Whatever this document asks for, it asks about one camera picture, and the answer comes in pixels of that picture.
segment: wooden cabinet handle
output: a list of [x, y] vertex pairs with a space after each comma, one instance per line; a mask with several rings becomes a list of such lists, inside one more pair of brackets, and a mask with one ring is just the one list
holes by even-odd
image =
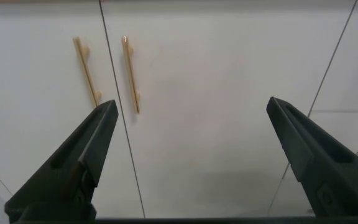
[[99, 105], [99, 101], [102, 96], [102, 93], [94, 89], [90, 70], [88, 68], [88, 56], [90, 54], [90, 48], [88, 46], [82, 46], [79, 37], [73, 38], [73, 41], [74, 41], [75, 50], [77, 52], [78, 60], [80, 61], [81, 64], [82, 72], [84, 73], [89, 91], [91, 92], [93, 105], [94, 107], [97, 107]]
[[137, 91], [137, 88], [136, 88], [134, 69], [132, 67], [132, 60], [131, 60], [131, 56], [132, 56], [134, 49], [129, 44], [128, 37], [126, 37], [126, 36], [122, 37], [121, 42], [122, 42], [122, 51], [124, 51], [125, 64], [127, 67], [129, 86], [131, 87], [132, 102], [134, 104], [135, 114], [139, 114], [140, 113], [140, 105], [139, 105], [140, 93]]

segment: cabinet handle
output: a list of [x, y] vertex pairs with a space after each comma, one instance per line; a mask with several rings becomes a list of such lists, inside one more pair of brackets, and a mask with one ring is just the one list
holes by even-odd
[[80, 61], [81, 64], [82, 72], [84, 73], [89, 91], [91, 92], [93, 105], [94, 107], [97, 107], [99, 105], [99, 101], [102, 96], [102, 93], [94, 89], [90, 70], [88, 68], [88, 56], [90, 54], [90, 48], [88, 46], [82, 46], [79, 37], [73, 38], [73, 41], [74, 41], [75, 50], [77, 52], [78, 60]]
[[131, 56], [134, 52], [134, 49], [129, 44], [129, 40], [127, 36], [123, 36], [121, 39], [122, 42], [122, 51], [124, 52], [124, 58], [125, 58], [125, 65], [127, 67], [127, 74], [128, 74], [128, 80], [129, 80], [129, 86], [131, 87], [131, 95], [132, 95], [132, 102], [134, 104], [135, 114], [140, 113], [140, 93], [137, 91], [136, 88], [136, 81], [134, 76], [134, 69], [132, 68], [132, 60]]

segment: white cabinet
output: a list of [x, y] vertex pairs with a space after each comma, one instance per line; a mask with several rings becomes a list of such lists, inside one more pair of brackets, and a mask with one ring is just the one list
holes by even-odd
[[99, 217], [142, 217], [98, 2], [0, 4], [0, 179], [14, 194], [92, 111], [76, 36], [120, 111], [93, 203]]
[[313, 209], [301, 183], [294, 180], [282, 180], [272, 207], [270, 217], [313, 216]]
[[353, 3], [102, 3], [146, 217], [267, 214], [287, 165], [267, 102], [309, 111]]
[[358, 2], [313, 109], [358, 112]]

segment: kitchen cabinet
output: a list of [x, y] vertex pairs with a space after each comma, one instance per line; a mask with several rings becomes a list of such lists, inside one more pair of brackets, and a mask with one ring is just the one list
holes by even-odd
[[282, 180], [268, 215], [270, 217], [305, 217], [314, 216], [314, 213], [301, 183], [292, 179]]
[[102, 2], [147, 218], [267, 215], [288, 162], [267, 102], [309, 112], [353, 4]]
[[93, 204], [143, 217], [98, 2], [0, 4], [0, 180], [14, 194], [94, 108], [77, 36], [101, 102], [120, 111]]
[[[358, 1], [316, 98], [311, 119], [358, 151]], [[295, 179], [289, 168], [286, 179]]]
[[313, 109], [358, 112], [358, 2]]

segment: vertical handle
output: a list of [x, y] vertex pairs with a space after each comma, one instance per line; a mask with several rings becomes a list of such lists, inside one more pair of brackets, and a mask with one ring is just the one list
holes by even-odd
[[140, 113], [140, 105], [139, 105], [140, 93], [137, 91], [137, 88], [136, 88], [134, 69], [132, 67], [132, 60], [131, 60], [131, 56], [132, 56], [134, 49], [129, 44], [128, 37], [123, 36], [121, 39], [121, 42], [122, 42], [122, 50], [124, 51], [125, 64], [127, 67], [129, 86], [131, 87], [132, 102], [134, 104], [135, 114], [139, 114]]
[[93, 105], [94, 107], [97, 107], [99, 105], [99, 101], [102, 96], [102, 93], [94, 89], [92, 77], [90, 74], [90, 70], [88, 68], [88, 56], [90, 54], [90, 48], [88, 46], [82, 46], [79, 37], [73, 38], [73, 41], [74, 41], [75, 50], [77, 52], [78, 60], [80, 61], [81, 64], [82, 72], [84, 73], [89, 91], [91, 92]]

